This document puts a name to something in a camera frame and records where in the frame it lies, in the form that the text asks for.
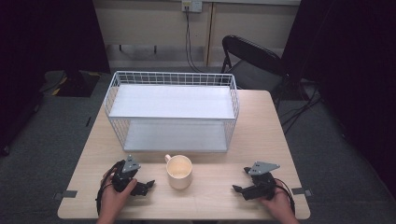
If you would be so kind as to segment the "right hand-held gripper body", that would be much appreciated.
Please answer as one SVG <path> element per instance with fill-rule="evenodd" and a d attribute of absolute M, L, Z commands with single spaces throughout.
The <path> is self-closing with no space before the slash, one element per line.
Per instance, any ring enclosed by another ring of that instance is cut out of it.
<path fill-rule="evenodd" d="M 255 161 L 250 167 L 249 176 L 252 178 L 253 185 L 248 191 L 242 193 L 246 201 L 264 197 L 271 200 L 275 195 L 276 182 L 271 171 L 279 168 L 278 164 L 268 163 L 264 161 Z"/>

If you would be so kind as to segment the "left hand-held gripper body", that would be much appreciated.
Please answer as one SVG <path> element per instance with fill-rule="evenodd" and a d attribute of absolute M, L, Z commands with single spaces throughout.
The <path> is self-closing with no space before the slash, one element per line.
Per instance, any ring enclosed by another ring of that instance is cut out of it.
<path fill-rule="evenodd" d="M 111 180 L 114 189 L 117 192 L 124 191 L 140 168 L 140 164 L 132 155 L 128 155 L 125 160 L 118 161 Z"/>

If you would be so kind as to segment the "cream ceramic cup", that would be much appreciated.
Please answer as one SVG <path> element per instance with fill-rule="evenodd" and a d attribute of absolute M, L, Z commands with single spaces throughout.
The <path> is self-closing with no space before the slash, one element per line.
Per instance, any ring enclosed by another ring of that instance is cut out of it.
<path fill-rule="evenodd" d="M 185 189 L 192 182 L 192 163 L 184 155 L 165 155 L 169 185 L 174 189 Z"/>

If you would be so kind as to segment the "white wire shelf rack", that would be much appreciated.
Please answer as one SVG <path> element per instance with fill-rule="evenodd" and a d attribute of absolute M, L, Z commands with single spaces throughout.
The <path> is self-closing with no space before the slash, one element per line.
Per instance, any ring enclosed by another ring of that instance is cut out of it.
<path fill-rule="evenodd" d="M 118 71 L 104 105 L 125 151 L 225 152 L 239 114 L 232 74 Z"/>

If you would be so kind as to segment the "person's left hand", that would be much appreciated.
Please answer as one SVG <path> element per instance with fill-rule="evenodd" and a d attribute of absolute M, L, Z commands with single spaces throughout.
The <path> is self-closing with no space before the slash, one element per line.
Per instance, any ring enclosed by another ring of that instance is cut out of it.
<path fill-rule="evenodd" d="M 132 179 L 129 185 L 122 192 L 114 190 L 111 184 L 112 177 L 116 169 L 109 174 L 104 174 L 101 183 L 104 186 L 101 198 L 101 210 L 98 217 L 115 217 L 117 218 L 130 197 L 131 191 L 135 188 L 137 180 Z"/>

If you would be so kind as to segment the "person's right hand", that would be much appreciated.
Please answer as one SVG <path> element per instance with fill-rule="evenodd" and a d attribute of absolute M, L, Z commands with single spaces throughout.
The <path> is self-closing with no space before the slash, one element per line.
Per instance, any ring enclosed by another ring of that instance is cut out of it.
<path fill-rule="evenodd" d="M 290 206 L 288 193 L 282 189 L 281 181 L 276 180 L 277 188 L 272 200 L 261 197 L 258 201 L 269 211 L 274 219 L 281 216 L 295 216 Z"/>

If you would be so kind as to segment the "grey tape strip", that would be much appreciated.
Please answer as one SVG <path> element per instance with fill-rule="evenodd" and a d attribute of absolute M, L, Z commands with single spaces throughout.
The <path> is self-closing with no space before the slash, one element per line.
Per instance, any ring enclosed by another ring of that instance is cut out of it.
<path fill-rule="evenodd" d="M 76 190 L 64 190 L 63 192 L 57 192 L 53 195 L 54 200 L 61 201 L 63 198 L 75 198 L 77 196 Z"/>
<path fill-rule="evenodd" d="M 313 195 L 311 189 L 304 189 L 304 188 L 294 188 L 291 190 L 294 195 L 303 194 L 306 197 L 310 197 Z"/>

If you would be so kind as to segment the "dark stand base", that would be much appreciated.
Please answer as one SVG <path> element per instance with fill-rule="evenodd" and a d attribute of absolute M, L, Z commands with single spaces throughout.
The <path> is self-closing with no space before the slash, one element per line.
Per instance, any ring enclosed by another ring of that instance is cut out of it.
<path fill-rule="evenodd" d="M 100 73 L 89 71 L 78 71 L 72 75 L 64 70 L 48 71 L 39 91 L 60 97 L 90 97 L 100 77 Z"/>

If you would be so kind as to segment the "black folding chair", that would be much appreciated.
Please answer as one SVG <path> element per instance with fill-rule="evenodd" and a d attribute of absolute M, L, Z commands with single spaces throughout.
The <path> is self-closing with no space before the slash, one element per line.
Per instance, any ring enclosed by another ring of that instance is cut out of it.
<path fill-rule="evenodd" d="M 288 75 L 271 50 L 237 35 L 226 35 L 221 43 L 225 54 L 221 72 L 233 74 L 239 89 L 272 94 L 283 89 Z"/>

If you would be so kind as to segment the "black curtain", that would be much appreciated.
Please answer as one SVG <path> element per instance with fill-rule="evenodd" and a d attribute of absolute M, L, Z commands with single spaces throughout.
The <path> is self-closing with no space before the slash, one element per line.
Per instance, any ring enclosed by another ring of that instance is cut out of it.
<path fill-rule="evenodd" d="M 93 0 L 0 0 L 0 156 L 59 70 L 110 71 Z"/>
<path fill-rule="evenodd" d="M 300 0 L 282 59 L 396 198 L 396 0 Z"/>

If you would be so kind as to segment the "white wall socket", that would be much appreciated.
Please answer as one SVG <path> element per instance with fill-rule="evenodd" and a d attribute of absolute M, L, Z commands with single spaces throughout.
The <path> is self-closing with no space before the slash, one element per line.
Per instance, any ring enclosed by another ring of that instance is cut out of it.
<path fill-rule="evenodd" d="M 182 0 L 181 10 L 183 12 L 201 13 L 203 11 L 203 2 L 201 0 Z"/>

